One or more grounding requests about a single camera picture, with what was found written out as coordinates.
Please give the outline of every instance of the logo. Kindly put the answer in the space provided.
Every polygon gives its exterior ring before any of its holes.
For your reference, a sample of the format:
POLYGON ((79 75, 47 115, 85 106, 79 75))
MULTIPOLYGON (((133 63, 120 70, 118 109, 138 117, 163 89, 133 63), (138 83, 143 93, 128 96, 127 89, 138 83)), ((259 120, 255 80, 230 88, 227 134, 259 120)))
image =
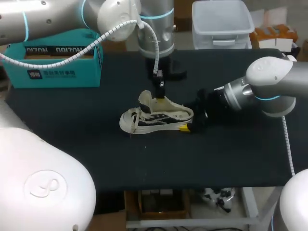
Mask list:
POLYGON ((67 183, 62 175, 42 170, 28 177, 24 186, 26 200, 35 206, 47 207, 61 202, 67 193, 67 183))
POLYGON ((36 197, 47 197, 50 192, 56 191, 59 188, 59 181, 57 179, 51 179, 46 186, 40 185, 39 187, 43 190, 38 191, 33 189, 30 191, 30 194, 36 197))
POLYGON ((30 79, 42 79, 42 75, 39 70, 27 70, 30 79))

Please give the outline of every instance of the shoe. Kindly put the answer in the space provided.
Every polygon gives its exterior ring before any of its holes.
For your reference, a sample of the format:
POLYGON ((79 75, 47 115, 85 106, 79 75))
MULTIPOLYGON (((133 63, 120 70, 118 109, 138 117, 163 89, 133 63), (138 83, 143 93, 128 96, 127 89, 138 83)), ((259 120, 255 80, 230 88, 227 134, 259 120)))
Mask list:
POLYGON ((153 99, 151 92, 144 90, 138 100, 140 106, 129 109, 120 118, 120 127, 127 133, 179 130, 192 121, 192 109, 176 104, 166 96, 164 99, 153 99))

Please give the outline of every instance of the plastic container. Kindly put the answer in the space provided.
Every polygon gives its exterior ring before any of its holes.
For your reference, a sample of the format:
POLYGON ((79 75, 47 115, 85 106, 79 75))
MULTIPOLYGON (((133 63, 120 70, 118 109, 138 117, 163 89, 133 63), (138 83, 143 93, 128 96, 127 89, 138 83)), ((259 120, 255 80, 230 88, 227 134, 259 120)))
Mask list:
POLYGON ((240 0, 196 1, 192 4, 195 49, 244 49, 255 30, 240 0))

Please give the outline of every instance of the cable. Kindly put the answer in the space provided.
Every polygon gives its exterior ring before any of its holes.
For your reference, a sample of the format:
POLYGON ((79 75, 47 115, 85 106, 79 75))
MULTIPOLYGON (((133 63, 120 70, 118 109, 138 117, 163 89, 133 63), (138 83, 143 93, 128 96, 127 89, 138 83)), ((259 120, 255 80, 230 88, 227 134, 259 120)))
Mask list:
MULTIPOLYGON (((100 36, 98 39, 96 39, 93 43, 91 43, 89 46, 87 46, 86 48, 84 48, 83 50, 81 50, 80 52, 78 52, 77 54, 73 55, 72 57, 69 57, 67 59, 64 59, 63 61, 57 62, 57 63, 53 63, 53 64, 45 64, 45 65, 35 65, 35 64, 27 64, 27 63, 23 63, 14 59, 11 59, 7 56, 5 56, 4 54, 0 53, 0 58, 3 59, 4 61, 7 61, 11 64, 17 65, 17 66, 21 66, 21 67, 25 67, 25 68, 31 68, 31 69, 51 69, 51 68, 55 68, 55 67, 60 67, 63 65, 66 65, 78 58, 80 58, 82 55, 84 55, 85 53, 87 53, 88 51, 90 51, 91 49, 93 49, 95 46, 97 46, 99 43, 101 43, 103 40, 105 40, 108 36, 110 36, 111 34, 115 33, 117 30, 119 30, 120 28, 130 25, 130 24, 137 24, 137 20, 129 20, 123 23, 120 23, 119 25, 117 25, 116 27, 112 28, 111 30, 107 31, 105 34, 103 34, 102 36, 100 36)), ((159 62, 159 45, 158 45, 158 40, 157 40, 157 36, 154 32, 154 30, 151 28, 151 26, 149 24, 147 24, 146 22, 142 21, 142 23, 144 24, 144 26, 146 28, 148 28, 151 32, 151 35, 154 39, 154 45, 155 45, 155 63, 154 63, 154 68, 153 68, 153 72, 156 74, 158 71, 158 62, 159 62)))
POLYGON ((288 157, 289 157, 291 174, 292 174, 292 177, 293 177, 293 176, 295 176, 295 172, 294 172, 293 161, 292 161, 291 146, 290 146, 290 142, 289 142, 287 122, 286 122, 284 116, 282 117, 282 125, 283 125, 283 130, 284 130, 285 144, 287 146, 287 152, 288 152, 288 157))

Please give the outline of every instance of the cardboard box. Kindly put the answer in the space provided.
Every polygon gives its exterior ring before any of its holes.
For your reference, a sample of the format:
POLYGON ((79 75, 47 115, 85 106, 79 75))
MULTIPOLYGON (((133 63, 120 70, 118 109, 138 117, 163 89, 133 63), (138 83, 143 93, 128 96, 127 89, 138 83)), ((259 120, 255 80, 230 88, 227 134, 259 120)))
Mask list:
MULTIPOLYGON (((58 35, 10 45, 5 55, 29 64, 52 64, 78 53, 99 35, 89 29, 76 29, 58 35)), ((53 69, 26 69, 3 63, 15 88, 99 87, 103 49, 99 45, 82 58, 53 69)))
POLYGON ((125 191, 125 209, 129 219, 153 220, 153 219, 185 219, 190 215, 190 198, 187 190, 182 191, 184 208, 179 211, 170 212, 142 212, 141 191, 125 191))
POLYGON ((87 231, 126 231, 126 213, 108 213, 95 215, 87 231))
POLYGON ((300 52, 298 56, 296 57, 296 59, 298 61, 308 62, 308 39, 304 41, 303 46, 300 49, 300 52))
MULTIPOLYGON (((26 55, 23 43, 12 44, 6 56, 29 64, 52 64, 64 60, 65 56, 26 55)), ((27 69, 4 62, 8 78, 15 88, 78 88, 99 87, 103 63, 101 46, 67 65, 53 69, 27 69)))
POLYGON ((174 24, 176 31, 192 30, 192 5, 196 0, 174 0, 174 24))
POLYGON ((285 38, 272 38, 262 41, 253 40, 251 41, 253 49, 262 49, 262 48, 273 48, 278 49, 281 52, 290 52, 292 49, 292 39, 285 38))
POLYGON ((127 51, 125 41, 123 42, 103 41, 101 44, 104 53, 127 51))

